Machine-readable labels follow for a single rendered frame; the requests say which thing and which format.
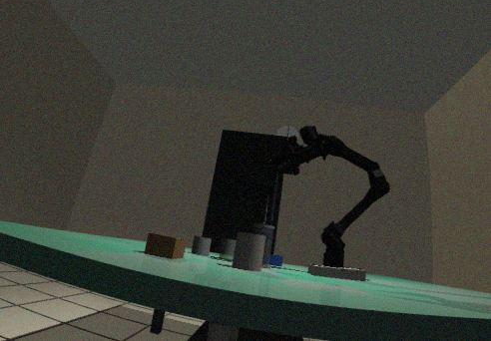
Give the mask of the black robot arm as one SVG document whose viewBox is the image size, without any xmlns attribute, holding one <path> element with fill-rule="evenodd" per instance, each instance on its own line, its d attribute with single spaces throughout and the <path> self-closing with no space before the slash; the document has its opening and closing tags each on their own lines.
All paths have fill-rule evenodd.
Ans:
<svg viewBox="0 0 491 341">
<path fill-rule="evenodd" d="M 310 154 L 311 159 L 323 157 L 327 154 L 341 157 L 355 166 L 366 170 L 369 175 L 369 185 L 366 196 L 354 207 L 340 222 L 333 221 L 323 230 L 321 241 L 326 245 L 323 265 L 330 267 L 343 267 L 345 243 L 341 239 L 347 228 L 369 208 L 373 203 L 388 194 L 390 187 L 378 163 L 364 157 L 347 147 L 340 138 L 331 135 L 318 134 L 315 126 L 304 126 L 299 134 Z M 324 141 L 324 142 L 323 142 Z"/>
</svg>

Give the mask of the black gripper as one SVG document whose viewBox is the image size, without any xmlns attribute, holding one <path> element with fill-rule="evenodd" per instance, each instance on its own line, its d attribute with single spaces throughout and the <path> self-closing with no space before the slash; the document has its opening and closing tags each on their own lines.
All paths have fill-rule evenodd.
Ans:
<svg viewBox="0 0 491 341">
<path fill-rule="evenodd" d="M 284 166 L 274 170 L 274 173 L 294 173 L 294 175 L 297 175 L 300 173 L 300 165 L 305 162 L 308 164 L 309 161 L 311 161 L 311 157 L 306 147 L 301 146 L 300 150 L 295 151 L 291 143 L 286 143 L 284 148 L 282 147 L 280 154 L 269 163 L 271 165 L 286 163 Z"/>
</svg>

